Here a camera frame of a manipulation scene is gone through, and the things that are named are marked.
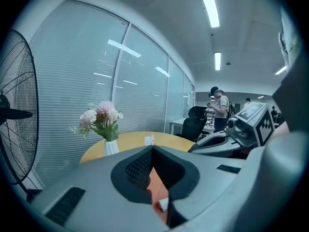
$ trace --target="white card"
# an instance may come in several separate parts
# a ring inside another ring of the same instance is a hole
[[[145,145],[149,146],[150,145],[150,136],[145,137]]]
[[[150,136],[150,145],[155,145],[155,136]]]

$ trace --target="ceiling light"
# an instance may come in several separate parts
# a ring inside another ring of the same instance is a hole
[[[94,75],[100,75],[100,76],[105,76],[105,77],[108,77],[108,78],[112,78],[110,75],[103,75],[103,74],[99,74],[99,73],[95,73],[93,72]]]
[[[275,75],[279,75],[281,72],[286,70],[286,66],[284,66],[283,68],[281,68],[280,70],[278,70]]]
[[[137,83],[132,83],[132,82],[129,82],[129,81],[126,81],[126,80],[124,80],[124,82],[138,85]]]
[[[214,53],[215,70],[219,71],[221,69],[221,52]]]
[[[212,28],[220,26],[217,6],[214,0],[203,0]]]
[[[123,44],[119,44],[116,41],[112,41],[112,40],[108,40],[107,44],[113,45],[118,47],[119,49],[123,49],[124,51],[126,51],[127,53],[139,58],[141,56],[141,54],[137,53],[136,51],[133,51],[132,49],[124,46]]]
[[[167,77],[170,77],[170,74],[168,74],[165,70],[161,69],[160,67],[155,67],[157,71],[160,71],[162,74],[164,74]]]

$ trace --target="black slot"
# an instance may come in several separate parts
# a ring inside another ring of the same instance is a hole
[[[236,168],[236,167],[231,167],[231,166],[226,166],[226,165],[220,165],[217,167],[217,169],[220,169],[222,171],[226,171],[229,173],[233,173],[233,174],[238,174],[241,170],[241,168]]]
[[[46,217],[53,222],[63,226],[68,220],[69,216],[81,200],[85,190],[72,187],[70,188],[62,198],[50,209],[46,214]]]

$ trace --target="desk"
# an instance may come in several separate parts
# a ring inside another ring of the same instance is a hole
[[[183,122],[186,118],[180,118],[180,119],[176,119],[174,121],[171,121],[171,129],[170,129],[170,134],[174,135],[174,126],[179,126],[179,127],[183,127]],[[203,131],[209,132],[209,133],[213,133],[214,132],[214,127],[210,127],[209,125],[205,125]]]
[[[119,135],[119,138],[117,139],[119,152],[145,146],[145,137],[151,135],[154,136],[154,143],[156,145],[162,145],[185,152],[187,152],[192,147],[192,145],[195,144],[194,142],[191,142],[185,138],[174,136],[171,134],[151,131],[135,131]],[[89,160],[103,157],[103,146],[104,141],[101,140],[94,144],[92,147],[90,147],[84,153],[80,164]]]

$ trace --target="glass wall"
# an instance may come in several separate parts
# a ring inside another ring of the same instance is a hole
[[[102,139],[90,133],[85,140],[69,131],[78,127],[88,103],[114,101],[124,114],[121,133],[169,133],[170,122],[190,107],[184,96],[191,95],[191,82],[168,54],[129,22],[97,7],[64,2],[40,27],[30,48],[40,110],[33,170],[45,186],[76,167]]]
[[[183,117],[183,71],[169,59],[169,89],[165,133],[170,133],[170,123]]]

